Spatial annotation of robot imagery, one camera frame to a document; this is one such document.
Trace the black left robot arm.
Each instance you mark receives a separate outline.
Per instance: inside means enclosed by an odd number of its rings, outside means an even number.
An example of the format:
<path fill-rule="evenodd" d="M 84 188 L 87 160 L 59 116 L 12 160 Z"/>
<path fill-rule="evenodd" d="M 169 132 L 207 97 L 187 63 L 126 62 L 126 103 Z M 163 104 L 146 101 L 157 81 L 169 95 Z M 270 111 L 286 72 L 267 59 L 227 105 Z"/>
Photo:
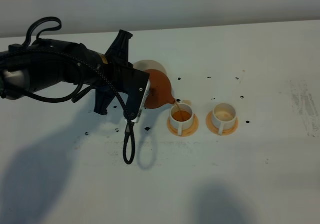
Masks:
<path fill-rule="evenodd" d="M 140 107 L 138 71 L 128 61 L 132 34 L 119 30 L 105 54 L 88 49 L 82 43 L 37 37 L 31 42 L 9 45 L 0 54 L 0 96 L 16 100 L 29 97 L 46 103 L 77 102 L 95 90 L 94 111 L 107 113 L 113 98 L 123 107 L 124 117 L 132 120 Z M 64 97 L 43 97 L 37 91 L 60 82 L 74 84 L 75 90 Z"/>

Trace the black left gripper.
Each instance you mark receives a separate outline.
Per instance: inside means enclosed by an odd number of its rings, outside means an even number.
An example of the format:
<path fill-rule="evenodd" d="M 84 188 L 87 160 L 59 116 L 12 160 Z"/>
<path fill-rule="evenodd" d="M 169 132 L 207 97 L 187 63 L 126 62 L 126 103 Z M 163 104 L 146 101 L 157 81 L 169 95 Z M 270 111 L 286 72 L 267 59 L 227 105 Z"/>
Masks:
<path fill-rule="evenodd" d="M 76 85 L 69 99 L 77 102 L 95 89 L 94 111 L 105 115 L 118 91 L 120 67 L 133 68 L 128 61 L 132 34 L 120 30 L 105 54 L 89 50 L 83 44 L 36 39 L 28 48 L 26 90 L 34 93 L 59 82 Z"/>

